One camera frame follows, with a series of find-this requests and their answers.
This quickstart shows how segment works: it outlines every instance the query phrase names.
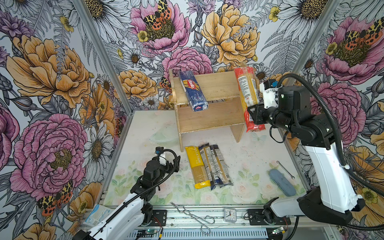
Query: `barilla pasta box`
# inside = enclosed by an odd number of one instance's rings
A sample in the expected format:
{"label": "barilla pasta box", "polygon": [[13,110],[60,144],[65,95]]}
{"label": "barilla pasta box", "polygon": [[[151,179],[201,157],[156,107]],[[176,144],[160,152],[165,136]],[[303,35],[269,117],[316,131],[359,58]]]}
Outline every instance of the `barilla pasta box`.
{"label": "barilla pasta box", "polygon": [[196,112],[208,109],[208,102],[205,99],[193,72],[179,71],[179,77],[192,111]]}

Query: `clock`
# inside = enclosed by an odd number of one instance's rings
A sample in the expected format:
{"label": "clock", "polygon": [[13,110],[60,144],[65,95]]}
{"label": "clock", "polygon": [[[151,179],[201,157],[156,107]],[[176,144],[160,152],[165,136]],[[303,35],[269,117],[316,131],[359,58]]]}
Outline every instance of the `clock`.
{"label": "clock", "polygon": [[236,222],[236,209],[226,207],[224,208],[224,221],[225,222]]}

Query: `wrench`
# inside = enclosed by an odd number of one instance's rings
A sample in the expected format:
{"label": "wrench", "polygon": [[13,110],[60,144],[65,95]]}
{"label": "wrench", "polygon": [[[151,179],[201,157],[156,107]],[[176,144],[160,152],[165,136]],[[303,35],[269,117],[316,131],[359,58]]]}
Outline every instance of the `wrench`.
{"label": "wrench", "polygon": [[290,174],[290,172],[288,172],[288,170],[279,161],[277,161],[277,164],[279,164],[289,174],[289,176],[291,176],[292,179],[295,179],[295,177],[292,176],[292,174]]}

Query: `shelf board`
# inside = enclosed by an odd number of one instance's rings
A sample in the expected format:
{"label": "shelf board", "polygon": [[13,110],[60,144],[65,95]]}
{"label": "shelf board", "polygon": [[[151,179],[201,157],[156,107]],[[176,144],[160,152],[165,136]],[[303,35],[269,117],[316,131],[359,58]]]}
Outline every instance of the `shelf board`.
{"label": "shelf board", "polygon": [[234,98],[228,102],[211,103],[207,110],[192,112],[188,106],[178,108],[178,112],[180,133],[244,124],[240,98]]}
{"label": "shelf board", "polygon": [[[207,101],[240,96],[234,71],[195,75],[195,78]],[[181,85],[180,78],[172,77],[171,85],[173,96],[177,96],[176,104],[187,104],[188,99]]]}

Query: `floral tablecloth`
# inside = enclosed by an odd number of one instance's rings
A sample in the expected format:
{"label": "floral tablecloth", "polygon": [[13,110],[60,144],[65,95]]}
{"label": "floral tablecloth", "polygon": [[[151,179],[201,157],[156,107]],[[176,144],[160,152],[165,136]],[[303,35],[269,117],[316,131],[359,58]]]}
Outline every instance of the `floral tablecloth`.
{"label": "floral tablecloth", "polygon": [[[273,134],[279,139],[275,129]],[[180,171],[174,173],[156,190],[150,203],[170,205],[170,202],[186,205],[210,204],[264,204],[273,197],[285,197],[268,176],[272,168],[278,169],[293,184],[296,194],[305,192],[300,177],[284,144],[269,137],[268,130],[244,133],[236,143],[229,127],[183,134],[184,146],[203,143],[218,144],[229,167],[233,186],[210,190],[194,188],[192,171],[185,151],[180,152],[174,111],[136,111],[124,143],[113,178],[108,187],[104,205],[119,205],[129,193],[137,178],[142,175],[146,163],[154,157],[156,146],[164,146],[181,155]],[[295,176],[289,175],[281,164]]]}

